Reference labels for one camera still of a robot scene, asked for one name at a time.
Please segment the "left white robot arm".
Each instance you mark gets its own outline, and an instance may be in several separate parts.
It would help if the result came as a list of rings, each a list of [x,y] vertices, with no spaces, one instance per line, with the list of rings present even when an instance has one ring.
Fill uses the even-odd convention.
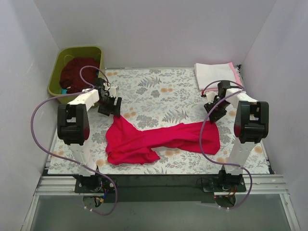
[[[98,113],[120,117],[121,97],[117,97],[118,86],[102,78],[94,79],[94,89],[84,89],[72,101],[60,104],[57,111],[57,134],[79,162],[78,177],[86,180],[86,187],[93,193],[102,188],[102,180],[89,168],[97,166],[90,154],[90,123],[88,111],[98,104]]]

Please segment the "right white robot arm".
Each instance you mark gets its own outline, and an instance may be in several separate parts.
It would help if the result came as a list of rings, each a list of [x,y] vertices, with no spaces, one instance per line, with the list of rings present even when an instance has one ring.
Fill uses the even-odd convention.
[[[230,104],[236,108],[233,126],[235,135],[234,145],[228,163],[222,163],[218,173],[218,187],[229,191],[234,186],[241,184],[243,166],[245,165],[252,149],[269,132],[269,104],[257,101],[247,95],[240,84],[229,80],[216,80],[218,92],[202,91],[201,96],[207,99],[204,108],[207,112],[206,119],[211,124],[223,118]]]

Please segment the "bright red t shirt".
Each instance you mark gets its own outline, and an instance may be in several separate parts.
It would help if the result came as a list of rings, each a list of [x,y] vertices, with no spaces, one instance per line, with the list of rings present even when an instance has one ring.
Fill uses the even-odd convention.
[[[166,128],[138,130],[124,117],[115,117],[106,132],[107,160],[110,164],[148,164],[160,159],[153,148],[167,147],[200,153],[202,122],[179,123]]]

